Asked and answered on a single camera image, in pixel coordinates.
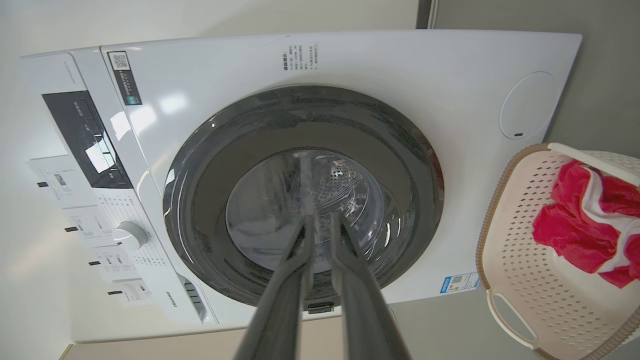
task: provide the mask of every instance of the door glass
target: door glass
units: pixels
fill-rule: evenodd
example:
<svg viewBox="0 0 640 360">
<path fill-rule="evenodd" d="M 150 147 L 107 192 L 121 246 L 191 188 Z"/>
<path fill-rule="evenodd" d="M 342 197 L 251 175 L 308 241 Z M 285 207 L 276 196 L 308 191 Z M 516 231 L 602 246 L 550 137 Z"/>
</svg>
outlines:
<svg viewBox="0 0 640 360">
<path fill-rule="evenodd" d="M 238 181 L 227 202 L 227 229 L 248 259 L 275 270 L 300 218 L 312 215 L 319 273 L 331 268 L 330 214 L 347 218 L 367 254 L 382 230 L 384 203 L 378 182 L 354 160 L 324 150 L 287 151 Z"/>
</svg>

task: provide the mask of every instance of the washing machine door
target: washing machine door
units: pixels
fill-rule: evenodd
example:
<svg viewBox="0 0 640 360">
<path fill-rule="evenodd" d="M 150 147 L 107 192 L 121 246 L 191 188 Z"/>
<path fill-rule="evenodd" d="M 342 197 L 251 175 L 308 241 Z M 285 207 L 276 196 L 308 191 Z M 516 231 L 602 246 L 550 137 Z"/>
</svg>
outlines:
<svg viewBox="0 0 640 360">
<path fill-rule="evenodd" d="M 290 86 L 240 100 L 204 122 L 164 189 L 175 250 L 204 283 L 256 306 L 303 215 L 316 219 L 314 285 L 305 309 L 339 305 L 330 214 L 340 211 L 381 287 L 429 245 L 442 212 L 440 165 L 397 110 L 329 86 Z"/>
</svg>

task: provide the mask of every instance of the black display screen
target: black display screen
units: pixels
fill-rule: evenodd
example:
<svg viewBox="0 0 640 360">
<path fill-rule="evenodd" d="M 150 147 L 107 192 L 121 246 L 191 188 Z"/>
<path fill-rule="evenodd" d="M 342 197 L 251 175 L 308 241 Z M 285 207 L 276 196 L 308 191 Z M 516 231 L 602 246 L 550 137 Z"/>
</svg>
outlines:
<svg viewBox="0 0 640 360">
<path fill-rule="evenodd" d="M 133 188 L 88 91 L 43 94 L 80 169 L 94 188 Z"/>
</svg>

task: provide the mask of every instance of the brand logo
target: brand logo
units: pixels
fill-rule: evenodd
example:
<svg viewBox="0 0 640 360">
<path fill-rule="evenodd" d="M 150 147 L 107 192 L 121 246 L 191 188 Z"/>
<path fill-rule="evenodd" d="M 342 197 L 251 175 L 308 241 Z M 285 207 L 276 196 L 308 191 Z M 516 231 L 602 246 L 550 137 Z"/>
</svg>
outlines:
<svg viewBox="0 0 640 360">
<path fill-rule="evenodd" d="M 71 82 L 73 82 L 75 84 L 76 83 L 76 79 L 74 79 L 74 75 L 71 74 L 71 69 L 69 68 L 69 65 L 67 65 L 66 61 L 65 61 L 65 68 L 67 70 L 67 74 L 69 74 L 69 77 L 71 78 Z"/>
<path fill-rule="evenodd" d="M 169 294 L 169 291 L 167 291 L 166 294 L 167 294 L 167 296 L 169 296 L 169 300 L 171 300 L 171 303 L 173 304 L 173 307 L 178 307 L 178 305 L 175 304 L 175 300 L 173 299 L 171 294 Z"/>
</svg>

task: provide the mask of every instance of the warning label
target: warning label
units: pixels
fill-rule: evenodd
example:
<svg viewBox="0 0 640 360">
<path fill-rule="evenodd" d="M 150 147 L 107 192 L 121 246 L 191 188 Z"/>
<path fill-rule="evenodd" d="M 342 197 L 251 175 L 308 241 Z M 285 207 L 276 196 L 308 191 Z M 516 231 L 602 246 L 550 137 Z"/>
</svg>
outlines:
<svg viewBox="0 0 640 360">
<path fill-rule="evenodd" d="M 285 71 L 317 70 L 318 44 L 289 45 L 282 53 L 282 67 Z"/>
<path fill-rule="evenodd" d="M 138 86 L 133 78 L 133 72 L 131 72 L 127 53 L 125 51 L 111 51 L 108 54 L 113 68 L 113 75 L 118 83 L 124 104 L 142 105 L 142 99 L 140 99 Z"/>
<path fill-rule="evenodd" d="M 451 293 L 454 291 L 473 289 L 478 286 L 480 282 L 480 276 L 477 272 L 470 272 L 467 274 L 447 276 L 444 278 L 440 293 Z"/>
</svg>

